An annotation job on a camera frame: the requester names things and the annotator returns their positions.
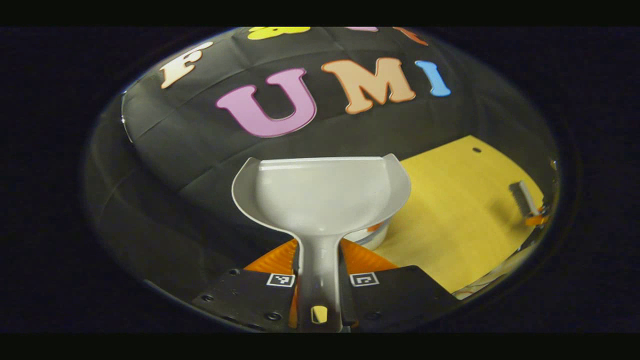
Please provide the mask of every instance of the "foam letter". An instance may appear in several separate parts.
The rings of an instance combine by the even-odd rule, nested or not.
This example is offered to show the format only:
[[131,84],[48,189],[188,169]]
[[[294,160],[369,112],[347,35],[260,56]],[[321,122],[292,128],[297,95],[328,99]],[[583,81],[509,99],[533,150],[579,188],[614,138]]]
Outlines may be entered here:
[[444,80],[442,80],[442,76],[438,72],[438,67],[436,64],[430,61],[422,61],[418,60],[415,62],[420,68],[423,69],[424,73],[427,75],[429,82],[431,83],[431,95],[433,96],[447,96],[451,94],[451,90],[447,88]]
[[255,26],[249,29],[247,38],[251,40],[262,40],[265,38],[273,38],[282,34],[297,34],[308,31],[309,26]]
[[345,28],[356,31],[371,31],[373,33],[378,30],[378,28],[375,26],[345,26]]
[[418,44],[420,44],[420,45],[429,46],[429,44],[427,44],[427,42],[426,42],[426,41],[424,41],[424,40],[420,39],[420,38],[418,37],[418,35],[416,35],[416,34],[412,33],[411,31],[409,31],[409,30],[407,30],[407,29],[403,29],[403,28],[400,28],[400,27],[398,27],[398,26],[394,26],[394,29],[396,29],[396,30],[400,31],[400,32],[401,32],[401,33],[403,33],[406,37],[410,38],[411,40],[413,40],[413,41],[417,42],[417,43],[418,43]]
[[349,99],[347,113],[357,114],[373,107],[373,102],[364,97],[363,90],[381,105],[387,101],[387,88],[391,89],[389,100],[393,102],[409,101],[415,97],[401,64],[398,59],[379,58],[375,75],[351,60],[331,61],[324,64],[322,70],[338,78]]
[[212,45],[212,42],[206,42],[195,49],[189,50],[188,52],[178,56],[176,59],[161,67],[160,70],[164,72],[164,82],[160,87],[166,89],[182,76],[189,74],[196,65],[191,64],[189,66],[185,66],[185,64],[198,61],[202,57],[202,52],[200,50],[206,49]]
[[270,85],[280,85],[293,103],[293,113],[286,118],[272,119],[253,97],[253,85],[237,88],[218,99],[216,106],[227,109],[251,135],[272,138],[301,129],[316,115],[316,102],[302,81],[307,71],[303,68],[277,72],[266,79]]

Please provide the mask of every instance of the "screw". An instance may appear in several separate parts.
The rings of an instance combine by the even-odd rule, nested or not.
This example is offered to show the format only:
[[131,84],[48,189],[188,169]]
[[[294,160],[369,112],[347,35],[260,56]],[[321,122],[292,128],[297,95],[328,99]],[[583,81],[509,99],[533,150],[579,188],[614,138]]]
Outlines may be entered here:
[[282,316],[280,314],[278,314],[278,313],[268,313],[268,314],[264,315],[264,317],[267,318],[267,320],[271,320],[273,322],[282,319]]

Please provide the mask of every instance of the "blue letter i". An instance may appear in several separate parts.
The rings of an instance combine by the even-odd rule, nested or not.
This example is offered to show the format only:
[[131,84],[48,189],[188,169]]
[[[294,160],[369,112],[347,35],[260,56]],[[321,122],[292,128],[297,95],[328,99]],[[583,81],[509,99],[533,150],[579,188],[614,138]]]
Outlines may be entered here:
[[416,65],[421,67],[424,70],[424,73],[427,75],[429,82],[431,83],[431,95],[433,96],[447,96],[451,94],[451,90],[447,88],[447,85],[444,84],[442,80],[442,76],[438,72],[438,67],[436,64],[430,61],[422,61],[418,60],[415,62]]

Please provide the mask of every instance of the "dark background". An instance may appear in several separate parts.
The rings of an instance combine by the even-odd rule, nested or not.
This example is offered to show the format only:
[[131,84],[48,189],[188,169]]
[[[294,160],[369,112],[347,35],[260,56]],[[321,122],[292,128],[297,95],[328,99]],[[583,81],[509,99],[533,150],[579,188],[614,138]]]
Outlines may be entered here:
[[[85,141],[110,97],[145,67],[223,28],[0,28],[4,219],[1,332],[223,329],[146,289],[83,216]],[[424,28],[488,63],[580,154],[580,209],[517,287],[424,331],[637,332],[640,256],[634,137],[637,28]]]

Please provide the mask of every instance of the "yellow board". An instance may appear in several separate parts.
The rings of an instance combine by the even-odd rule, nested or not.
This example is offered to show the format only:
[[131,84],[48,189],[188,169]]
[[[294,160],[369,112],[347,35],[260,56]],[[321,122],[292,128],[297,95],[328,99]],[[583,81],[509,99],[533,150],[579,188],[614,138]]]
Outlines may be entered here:
[[375,250],[397,266],[417,265],[454,292],[500,265],[533,231],[509,185],[524,180],[538,207],[542,192],[516,163],[479,139],[466,136],[402,165],[411,196]]

